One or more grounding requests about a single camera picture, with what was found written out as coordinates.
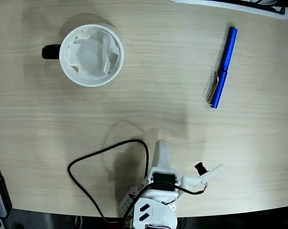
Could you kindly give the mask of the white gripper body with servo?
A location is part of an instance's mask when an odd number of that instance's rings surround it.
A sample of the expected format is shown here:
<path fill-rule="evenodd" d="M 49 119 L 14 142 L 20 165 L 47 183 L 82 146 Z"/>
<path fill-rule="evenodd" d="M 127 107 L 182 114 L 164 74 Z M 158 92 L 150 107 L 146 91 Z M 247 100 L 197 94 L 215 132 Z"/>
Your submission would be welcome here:
<path fill-rule="evenodd" d="M 184 190 L 180 184 L 175 173 L 155 171 L 147 174 L 140 191 L 142 195 L 178 195 L 179 191 Z"/>

